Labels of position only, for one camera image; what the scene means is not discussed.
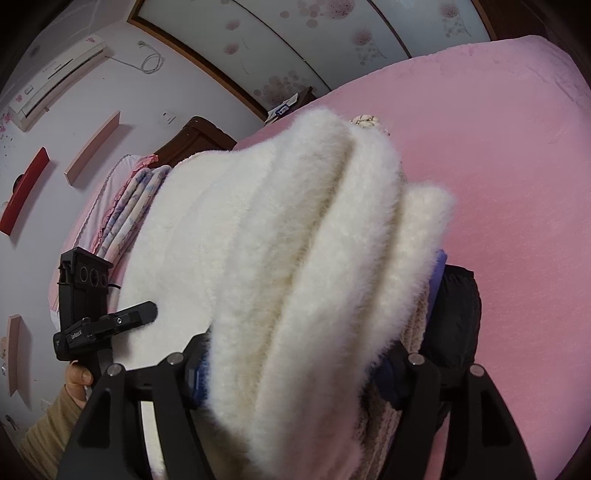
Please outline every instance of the air conditioner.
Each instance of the air conditioner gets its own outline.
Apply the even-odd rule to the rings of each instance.
[[[105,56],[106,44],[90,35],[58,55],[21,89],[9,104],[12,121],[23,131],[65,88]]]

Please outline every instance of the black clamp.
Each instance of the black clamp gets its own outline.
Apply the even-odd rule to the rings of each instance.
[[[535,480],[511,413],[484,367],[438,368],[411,353],[412,392],[379,480],[423,480],[442,401],[451,402],[441,480]]]

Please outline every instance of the power cord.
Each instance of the power cord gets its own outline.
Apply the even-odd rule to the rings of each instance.
[[[138,67],[136,65],[133,65],[131,63],[127,63],[126,61],[123,60],[119,60],[116,59],[115,57],[109,57],[107,56],[108,59],[111,60],[115,60],[118,61],[119,63],[122,63],[123,65],[127,65],[129,67],[135,68],[136,70],[139,70],[147,75],[150,75],[151,73],[156,73],[157,71],[159,71],[160,68],[162,68],[162,65],[164,64],[164,58],[162,57],[162,55],[160,54],[160,52],[158,52],[153,46],[148,45],[146,42],[144,42],[143,40],[140,40],[138,42],[138,45],[140,48],[142,47],[148,47],[150,50],[153,50],[154,53],[151,53],[150,55],[148,55],[145,60],[142,62],[141,67]],[[146,64],[152,60],[152,59],[157,59],[157,63],[156,66],[152,69],[147,69],[146,68]]]

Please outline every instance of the beige sleeve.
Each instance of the beige sleeve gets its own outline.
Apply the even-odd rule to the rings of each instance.
[[[63,387],[47,413],[27,431],[19,453],[38,478],[54,480],[57,476],[61,455],[81,412]]]

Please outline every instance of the blue fabric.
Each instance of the blue fabric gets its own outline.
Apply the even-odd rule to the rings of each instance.
[[[437,250],[437,259],[435,261],[435,268],[433,274],[429,279],[429,295],[427,297],[427,323],[431,318],[431,312],[433,311],[433,305],[435,305],[435,299],[437,298],[437,292],[441,285],[441,279],[443,278],[443,271],[445,270],[445,264],[447,262],[447,253],[443,250]]]

